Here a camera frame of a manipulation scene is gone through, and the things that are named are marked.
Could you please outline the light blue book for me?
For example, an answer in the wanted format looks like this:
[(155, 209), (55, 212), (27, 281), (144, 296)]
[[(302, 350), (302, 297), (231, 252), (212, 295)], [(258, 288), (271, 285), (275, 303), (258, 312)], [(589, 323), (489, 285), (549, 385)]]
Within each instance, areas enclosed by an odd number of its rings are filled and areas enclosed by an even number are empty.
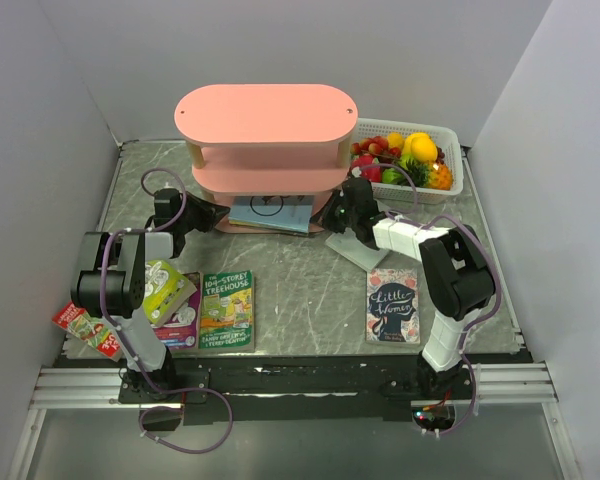
[(308, 234), (313, 196), (236, 197), (229, 212), (229, 223), (294, 234)]

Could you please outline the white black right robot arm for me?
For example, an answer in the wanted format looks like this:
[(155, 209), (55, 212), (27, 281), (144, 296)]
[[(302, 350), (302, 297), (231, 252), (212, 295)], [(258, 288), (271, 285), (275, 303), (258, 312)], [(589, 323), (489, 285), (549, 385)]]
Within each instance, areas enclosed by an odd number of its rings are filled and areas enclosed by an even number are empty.
[(332, 233), (351, 230), (369, 248), (422, 265), (435, 315), (422, 351), (429, 366), (418, 372), (417, 386), (428, 398), (441, 397), (452, 386), (449, 370), (464, 360), (470, 330), (494, 316), (502, 300), (494, 262), (474, 229), (446, 214), (419, 224), (405, 213), (382, 212), (362, 177), (346, 180), (311, 222)]

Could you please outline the Wuthering Heights dark blue book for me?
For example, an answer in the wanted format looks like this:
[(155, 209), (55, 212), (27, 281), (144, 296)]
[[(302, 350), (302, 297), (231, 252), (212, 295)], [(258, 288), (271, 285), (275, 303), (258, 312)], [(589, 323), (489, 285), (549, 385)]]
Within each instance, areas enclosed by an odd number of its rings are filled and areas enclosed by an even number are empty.
[(244, 225), (229, 225), (227, 227), (226, 233), (234, 233), (234, 234), (280, 234), (280, 235), (288, 235), (288, 236), (299, 236), (299, 237), (309, 237), (311, 233), (297, 232), (292, 230), (279, 230), (272, 228), (262, 228), (262, 227), (253, 227), (253, 226), (244, 226)]

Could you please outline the green Treehouse book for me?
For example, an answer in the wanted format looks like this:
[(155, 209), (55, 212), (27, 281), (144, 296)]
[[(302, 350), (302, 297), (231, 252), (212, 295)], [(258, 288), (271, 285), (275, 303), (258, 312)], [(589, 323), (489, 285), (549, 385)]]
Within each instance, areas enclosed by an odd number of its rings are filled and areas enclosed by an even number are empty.
[(198, 349), (203, 353), (255, 351), (254, 278), (249, 270), (202, 278)]

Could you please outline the lime green paperback book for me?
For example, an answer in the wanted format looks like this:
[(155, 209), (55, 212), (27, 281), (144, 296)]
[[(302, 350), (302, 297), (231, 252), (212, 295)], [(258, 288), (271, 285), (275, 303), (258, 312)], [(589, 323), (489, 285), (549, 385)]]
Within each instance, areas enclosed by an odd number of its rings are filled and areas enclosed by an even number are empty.
[(194, 283), (167, 261), (145, 264), (143, 309), (152, 327), (167, 323), (196, 291)]

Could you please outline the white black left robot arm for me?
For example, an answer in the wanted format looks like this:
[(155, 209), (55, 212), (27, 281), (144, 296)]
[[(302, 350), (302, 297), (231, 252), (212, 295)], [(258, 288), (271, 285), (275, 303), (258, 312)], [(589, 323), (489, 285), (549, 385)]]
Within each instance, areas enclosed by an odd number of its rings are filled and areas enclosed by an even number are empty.
[(206, 396), (213, 392), (206, 381), (197, 386), (180, 381), (171, 353), (144, 313), (145, 264), (178, 257), (189, 232), (213, 230), (229, 208), (174, 188), (156, 191), (153, 202), (154, 214), (142, 228), (84, 234), (71, 300), (114, 334), (126, 358), (123, 384), (130, 390), (157, 402)]

